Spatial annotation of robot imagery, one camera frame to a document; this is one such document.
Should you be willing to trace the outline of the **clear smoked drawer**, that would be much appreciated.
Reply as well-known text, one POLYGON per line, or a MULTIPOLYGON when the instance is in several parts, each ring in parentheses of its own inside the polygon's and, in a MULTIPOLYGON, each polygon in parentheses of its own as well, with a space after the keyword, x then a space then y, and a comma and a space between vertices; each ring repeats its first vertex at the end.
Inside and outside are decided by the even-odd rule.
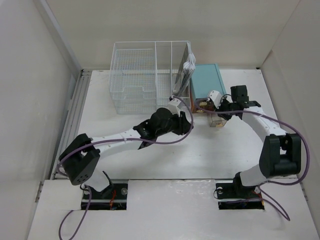
POLYGON ((224 127, 227 121, 222 117, 219 117, 215 113, 210 113, 207 115, 208 125, 211 128, 224 127))

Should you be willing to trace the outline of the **grey white booklet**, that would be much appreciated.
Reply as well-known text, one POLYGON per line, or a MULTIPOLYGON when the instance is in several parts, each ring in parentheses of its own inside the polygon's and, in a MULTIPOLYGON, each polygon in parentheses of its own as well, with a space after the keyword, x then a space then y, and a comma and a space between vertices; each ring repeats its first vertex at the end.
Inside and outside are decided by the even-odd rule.
POLYGON ((182 96, 189 85, 190 79, 196 69, 196 58, 192 52, 191 44, 186 42, 184 52, 179 65, 178 73, 173 85, 173 95, 182 96))

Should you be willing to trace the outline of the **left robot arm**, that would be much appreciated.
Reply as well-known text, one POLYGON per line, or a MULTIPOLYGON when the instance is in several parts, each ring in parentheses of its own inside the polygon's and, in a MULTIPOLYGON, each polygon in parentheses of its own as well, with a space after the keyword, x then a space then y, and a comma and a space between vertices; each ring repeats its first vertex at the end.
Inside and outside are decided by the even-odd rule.
POLYGON ((173 113, 162 107, 149 119, 124 132, 98 138, 90 138, 85 133, 78 135, 59 156, 56 171, 73 186, 83 186, 104 199, 111 195, 114 186, 104 170, 96 169, 101 157, 158 145, 158 137, 168 133, 185 139, 193 127, 194 120, 188 120, 184 111, 173 113))

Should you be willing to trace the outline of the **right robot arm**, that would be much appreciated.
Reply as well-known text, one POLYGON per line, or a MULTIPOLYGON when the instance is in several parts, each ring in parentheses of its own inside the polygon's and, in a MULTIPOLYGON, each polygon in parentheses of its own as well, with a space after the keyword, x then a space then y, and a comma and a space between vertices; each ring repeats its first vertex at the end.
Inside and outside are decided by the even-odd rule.
POLYGON ((263 142, 258 164, 238 172, 233 178, 231 190, 235 196, 243 197, 250 189, 271 178, 295 175, 301 171, 302 138, 297 133, 286 132, 265 115, 261 105, 249 99, 245 85, 231 87, 232 101, 215 90, 208 94, 208 98, 219 117, 226 121, 232 116, 239 117, 263 142))

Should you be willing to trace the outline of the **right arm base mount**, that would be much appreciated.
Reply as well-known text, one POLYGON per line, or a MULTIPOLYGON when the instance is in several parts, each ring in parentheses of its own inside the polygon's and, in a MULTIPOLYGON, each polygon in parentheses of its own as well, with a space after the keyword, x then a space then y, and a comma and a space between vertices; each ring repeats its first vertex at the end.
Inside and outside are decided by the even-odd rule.
POLYGON ((215 183, 219 210, 264 210, 262 195, 256 186, 243 186, 238 172, 232 181, 215 183))

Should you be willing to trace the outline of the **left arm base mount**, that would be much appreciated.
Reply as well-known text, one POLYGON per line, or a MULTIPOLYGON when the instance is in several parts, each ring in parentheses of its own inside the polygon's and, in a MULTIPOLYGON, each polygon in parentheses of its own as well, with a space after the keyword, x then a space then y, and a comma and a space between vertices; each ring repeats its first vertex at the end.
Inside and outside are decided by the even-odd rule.
POLYGON ((105 171, 95 170, 92 177, 80 185, 81 210, 122 211, 127 209, 128 180, 111 180, 105 171))

